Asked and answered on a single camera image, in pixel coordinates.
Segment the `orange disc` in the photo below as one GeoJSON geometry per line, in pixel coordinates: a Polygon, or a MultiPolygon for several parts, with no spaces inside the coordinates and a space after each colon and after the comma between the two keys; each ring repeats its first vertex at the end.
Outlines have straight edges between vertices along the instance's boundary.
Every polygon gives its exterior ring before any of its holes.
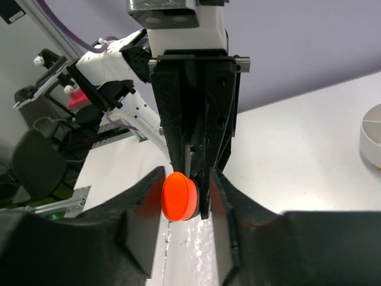
{"type": "Polygon", "coordinates": [[[195,183],[179,172],[168,176],[161,192],[161,208],[172,222],[190,219],[196,211],[198,201],[195,183]]]}

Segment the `white wall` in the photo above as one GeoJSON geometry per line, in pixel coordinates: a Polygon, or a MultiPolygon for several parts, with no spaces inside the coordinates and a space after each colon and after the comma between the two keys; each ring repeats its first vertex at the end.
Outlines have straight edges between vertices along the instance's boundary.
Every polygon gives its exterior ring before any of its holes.
{"type": "Polygon", "coordinates": [[[11,25],[0,19],[0,35],[0,138],[15,145],[27,126],[20,112],[13,109],[14,94],[46,71],[33,65],[38,53],[43,48],[58,50],[28,15],[11,25]]]}
{"type": "MultiPolygon", "coordinates": [[[[46,2],[89,43],[139,28],[127,0],[46,2]]],[[[380,0],[231,0],[224,9],[230,52],[252,61],[240,110],[381,70],[380,11],[380,0]]],[[[154,102],[149,87],[141,93],[154,102]]]]}

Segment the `black mount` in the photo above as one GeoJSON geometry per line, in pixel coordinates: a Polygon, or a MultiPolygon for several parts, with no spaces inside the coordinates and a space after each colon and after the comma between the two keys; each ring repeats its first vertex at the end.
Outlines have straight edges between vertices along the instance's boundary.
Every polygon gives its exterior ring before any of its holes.
{"type": "Polygon", "coordinates": [[[144,83],[149,83],[149,60],[151,59],[151,47],[147,30],[136,37],[131,43],[120,49],[124,59],[144,83]]]}
{"type": "Polygon", "coordinates": [[[74,219],[0,212],[1,285],[144,286],[161,216],[163,167],[74,219]]]}
{"type": "Polygon", "coordinates": [[[206,219],[210,168],[223,170],[231,152],[240,84],[236,58],[224,51],[169,51],[151,69],[151,83],[173,169],[197,184],[206,219]]]}

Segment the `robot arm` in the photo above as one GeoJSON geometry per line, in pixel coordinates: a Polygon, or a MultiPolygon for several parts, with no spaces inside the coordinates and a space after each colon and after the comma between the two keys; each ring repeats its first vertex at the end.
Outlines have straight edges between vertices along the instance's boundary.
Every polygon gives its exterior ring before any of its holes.
{"type": "Polygon", "coordinates": [[[111,42],[102,54],[88,52],[68,68],[94,104],[137,127],[175,172],[193,180],[198,190],[193,216],[203,219],[210,212],[210,168],[223,170],[229,159],[240,73],[250,65],[249,58],[229,56],[224,3],[129,0],[129,14],[145,29],[111,42]],[[151,83],[160,118],[141,108],[145,103],[133,88],[133,95],[122,96],[97,88],[137,80],[151,83]]]}

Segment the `chair backrest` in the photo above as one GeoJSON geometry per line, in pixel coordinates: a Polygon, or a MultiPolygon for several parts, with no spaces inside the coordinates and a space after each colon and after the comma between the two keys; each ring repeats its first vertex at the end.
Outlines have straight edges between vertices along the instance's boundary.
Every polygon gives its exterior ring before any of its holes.
{"type": "Polygon", "coordinates": [[[68,164],[35,129],[28,130],[16,145],[11,168],[32,200],[52,194],[62,182],[68,164]]]}

